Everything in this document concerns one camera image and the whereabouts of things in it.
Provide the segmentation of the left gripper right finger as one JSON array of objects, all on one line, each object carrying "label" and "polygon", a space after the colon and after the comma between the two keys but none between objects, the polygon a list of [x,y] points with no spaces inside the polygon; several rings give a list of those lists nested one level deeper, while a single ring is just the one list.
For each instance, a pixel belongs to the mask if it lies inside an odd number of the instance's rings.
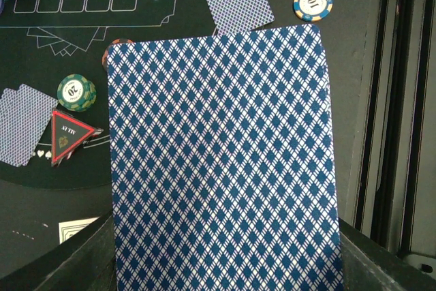
[{"label": "left gripper right finger", "polygon": [[435,280],[340,221],[345,290],[434,290]]}]

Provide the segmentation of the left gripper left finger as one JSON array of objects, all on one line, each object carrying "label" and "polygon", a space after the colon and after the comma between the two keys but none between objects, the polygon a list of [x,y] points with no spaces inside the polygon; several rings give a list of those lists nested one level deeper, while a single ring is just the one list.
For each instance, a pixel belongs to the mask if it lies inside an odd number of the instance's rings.
[{"label": "left gripper left finger", "polygon": [[107,212],[66,242],[1,279],[2,290],[115,290],[114,218]]}]

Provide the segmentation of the green chips seat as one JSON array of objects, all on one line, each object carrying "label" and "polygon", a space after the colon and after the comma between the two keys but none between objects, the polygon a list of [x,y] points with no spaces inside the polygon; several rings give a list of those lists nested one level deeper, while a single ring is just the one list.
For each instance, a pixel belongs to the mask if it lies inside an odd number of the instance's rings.
[{"label": "green chips seat", "polygon": [[97,91],[95,85],[84,76],[71,74],[59,83],[57,98],[64,108],[83,112],[95,103]]}]

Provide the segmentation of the brown chips seat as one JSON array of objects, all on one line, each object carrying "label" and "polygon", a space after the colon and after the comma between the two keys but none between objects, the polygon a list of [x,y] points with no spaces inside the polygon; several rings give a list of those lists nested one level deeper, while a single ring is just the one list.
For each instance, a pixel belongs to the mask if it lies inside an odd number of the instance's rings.
[{"label": "brown chips seat", "polygon": [[102,67],[105,72],[108,72],[108,56],[114,54],[122,45],[132,44],[133,41],[127,38],[119,38],[113,40],[105,49],[102,55]]}]

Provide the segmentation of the blue chip stack front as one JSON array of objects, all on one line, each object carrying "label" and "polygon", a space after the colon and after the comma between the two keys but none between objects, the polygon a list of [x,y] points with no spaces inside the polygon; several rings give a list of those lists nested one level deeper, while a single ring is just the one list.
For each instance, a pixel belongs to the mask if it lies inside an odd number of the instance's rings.
[{"label": "blue chip stack front", "polygon": [[294,12],[306,22],[317,22],[329,15],[333,0],[294,0]]}]

